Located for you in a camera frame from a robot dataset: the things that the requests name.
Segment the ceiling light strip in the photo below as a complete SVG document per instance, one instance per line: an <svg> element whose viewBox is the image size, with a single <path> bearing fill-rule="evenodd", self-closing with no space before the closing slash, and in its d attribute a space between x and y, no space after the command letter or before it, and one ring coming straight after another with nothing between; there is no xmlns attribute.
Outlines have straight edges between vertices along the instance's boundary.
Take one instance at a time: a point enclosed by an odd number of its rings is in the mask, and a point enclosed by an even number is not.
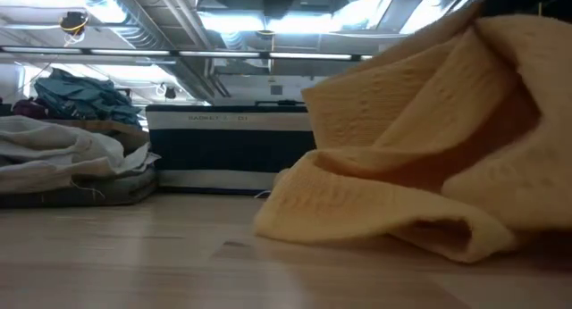
<svg viewBox="0 0 572 309"><path fill-rule="evenodd" d="M362 62L372 58L370 54L321 54L291 52L241 52L241 51L207 51L207 50L140 50L140 49L106 49L106 48L73 48L42 46L0 46L0 53L6 54L59 54L59 55L95 55L95 56L127 56L127 57L193 57L218 59L286 59L317 60L336 62Z"/></svg>

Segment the silver ceiling duct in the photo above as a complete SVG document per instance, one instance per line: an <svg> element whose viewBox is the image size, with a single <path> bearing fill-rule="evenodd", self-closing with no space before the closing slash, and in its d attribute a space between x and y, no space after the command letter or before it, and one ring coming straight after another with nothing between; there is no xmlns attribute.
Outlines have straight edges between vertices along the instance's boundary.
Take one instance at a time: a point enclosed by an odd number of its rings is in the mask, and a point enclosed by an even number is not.
<svg viewBox="0 0 572 309"><path fill-rule="evenodd" d="M137 0L80 0L95 13L96 8L105 13L118 10L122 20L113 31L136 50L168 50L174 48L169 38L158 28ZM226 89L216 84L192 64L176 59L175 63L159 63L158 66L172 74L192 96L212 104L216 97L227 95Z"/></svg>

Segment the grey checked towel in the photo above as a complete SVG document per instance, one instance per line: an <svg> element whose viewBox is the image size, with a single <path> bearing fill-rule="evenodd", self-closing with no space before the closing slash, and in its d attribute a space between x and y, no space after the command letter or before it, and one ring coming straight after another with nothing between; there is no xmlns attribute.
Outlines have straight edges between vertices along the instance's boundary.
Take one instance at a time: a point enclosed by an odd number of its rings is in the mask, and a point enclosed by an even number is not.
<svg viewBox="0 0 572 309"><path fill-rule="evenodd" d="M134 205L150 196L158 187L153 166L141 173L121 177L82 180L69 188L0 195L0 209L96 207Z"/></svg>

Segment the teal clothing pile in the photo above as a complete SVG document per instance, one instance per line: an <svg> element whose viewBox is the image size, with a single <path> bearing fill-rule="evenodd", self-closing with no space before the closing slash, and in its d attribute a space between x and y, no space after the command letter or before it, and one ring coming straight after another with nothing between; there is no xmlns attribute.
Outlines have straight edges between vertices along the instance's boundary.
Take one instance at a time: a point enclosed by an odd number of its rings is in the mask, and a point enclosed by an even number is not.
<svg viewBox="0 0 572 309"><path fill-rule="evenodd" d="M36 101L53 119L116 121L140 127L140 109L110 80L76 77L53 68L48 77L35 81L34 89Z"/></svg>

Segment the dark maroon bag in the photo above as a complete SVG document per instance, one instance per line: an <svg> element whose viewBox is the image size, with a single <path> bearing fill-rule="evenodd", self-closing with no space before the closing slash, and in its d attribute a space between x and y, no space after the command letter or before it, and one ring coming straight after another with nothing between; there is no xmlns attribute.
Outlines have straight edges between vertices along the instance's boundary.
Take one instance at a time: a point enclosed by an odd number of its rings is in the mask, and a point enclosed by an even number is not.
<svg viewBox="0 0 572 309"><path fill-rule="evenodd" d="M48 110L38 104L33 98L22 99L12 107L14 115L21 115L31 119L44 120L48 118Z"/></svg>

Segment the white waffle towel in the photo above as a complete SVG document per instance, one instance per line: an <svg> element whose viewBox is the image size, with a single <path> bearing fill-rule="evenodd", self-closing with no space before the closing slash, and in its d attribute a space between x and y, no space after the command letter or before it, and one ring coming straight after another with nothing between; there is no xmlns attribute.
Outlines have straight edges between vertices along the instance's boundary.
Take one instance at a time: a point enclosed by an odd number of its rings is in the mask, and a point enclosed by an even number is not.
<svg viewBox="0 0 572 309"><path fill-rule="evenodd" d="M0 194L67 188L75 177L143 172L159 159L150 144L126 154L101 133L24 116L0 117Z"/></svg>

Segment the black ceiling device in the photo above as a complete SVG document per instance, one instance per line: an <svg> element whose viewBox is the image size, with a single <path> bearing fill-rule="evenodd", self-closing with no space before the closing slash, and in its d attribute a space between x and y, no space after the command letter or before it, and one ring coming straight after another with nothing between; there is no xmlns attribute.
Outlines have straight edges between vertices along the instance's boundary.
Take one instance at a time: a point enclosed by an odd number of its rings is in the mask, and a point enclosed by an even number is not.
<svg viewBox="0 0 572 309"><path fill-rule="evenodd" d="M60 20L61 30L73 37L79 37L84 33L88 25L89 16L83 12L67 12Z"/></svg>

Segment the orange towel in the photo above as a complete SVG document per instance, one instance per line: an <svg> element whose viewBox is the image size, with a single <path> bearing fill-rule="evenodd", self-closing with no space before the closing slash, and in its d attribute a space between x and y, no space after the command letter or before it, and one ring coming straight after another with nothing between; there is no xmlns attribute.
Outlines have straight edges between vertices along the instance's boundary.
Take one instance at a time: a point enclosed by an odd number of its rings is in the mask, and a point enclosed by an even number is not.
<svg viewBox="0 0 572 309"><path fill-rule="evenodd" d="M572 24L480 10L304 92L315 149L278 175L258 236L391 235L474 263L572 235Z"/></svg>

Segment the navy blue fabric basket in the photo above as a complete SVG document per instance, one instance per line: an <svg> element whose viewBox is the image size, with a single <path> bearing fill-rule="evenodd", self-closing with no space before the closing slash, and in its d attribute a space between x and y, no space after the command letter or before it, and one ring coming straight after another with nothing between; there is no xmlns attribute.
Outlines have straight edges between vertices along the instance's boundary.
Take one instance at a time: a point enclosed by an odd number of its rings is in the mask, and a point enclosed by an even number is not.
<svg viewBox="0 0 572 309"><path fill-rule="evenodd" d="M171 191L255 195L315 149L300 103L153 104L146 117L159 185Z"/></svg>

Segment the black tube stand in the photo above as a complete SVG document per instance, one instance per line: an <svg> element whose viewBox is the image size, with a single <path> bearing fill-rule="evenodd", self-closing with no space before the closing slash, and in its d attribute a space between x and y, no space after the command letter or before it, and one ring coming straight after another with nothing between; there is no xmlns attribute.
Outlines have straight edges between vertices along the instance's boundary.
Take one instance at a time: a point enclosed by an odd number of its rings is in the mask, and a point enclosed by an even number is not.
<svg viewBox="0 0 572 309"><path fill-rule="evenodd" d="M254 106L305 106L302 101L285 99L276 101L255 101Z"/></svg>

